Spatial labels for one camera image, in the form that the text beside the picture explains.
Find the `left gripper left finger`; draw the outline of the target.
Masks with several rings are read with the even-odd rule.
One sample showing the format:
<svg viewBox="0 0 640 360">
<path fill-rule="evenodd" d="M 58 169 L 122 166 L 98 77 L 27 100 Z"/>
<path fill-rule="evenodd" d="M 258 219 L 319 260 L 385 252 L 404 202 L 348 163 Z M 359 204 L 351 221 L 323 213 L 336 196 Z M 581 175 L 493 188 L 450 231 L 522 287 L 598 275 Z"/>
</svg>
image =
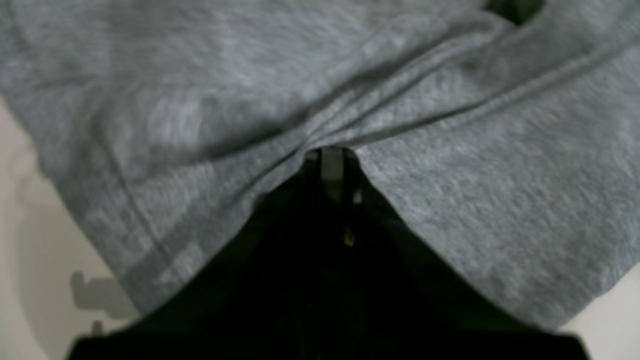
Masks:
<svg viewBox="0 0 640 360">
<path fill-rule="evenodd" d="M 71 360 L 299 359 L 321 253 L 321 152 L 260 199 L 240 233 L 167 303 L 124 330 L 79 339 Z"/>
</svg>

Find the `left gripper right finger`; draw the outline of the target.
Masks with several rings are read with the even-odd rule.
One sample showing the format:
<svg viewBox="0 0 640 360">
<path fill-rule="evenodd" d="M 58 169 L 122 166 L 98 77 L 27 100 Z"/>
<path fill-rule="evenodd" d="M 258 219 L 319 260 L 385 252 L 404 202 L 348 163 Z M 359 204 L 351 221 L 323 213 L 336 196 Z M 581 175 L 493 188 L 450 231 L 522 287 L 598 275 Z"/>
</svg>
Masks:
<svg viewBox="0 0 640 360">
<path fill-rule="evenodd" d="M 345 244 L 364 281 L 375 360 L 587 360 L 574 335 L 516 319 L 473 289 L 343 155 Z"/>
</svg>

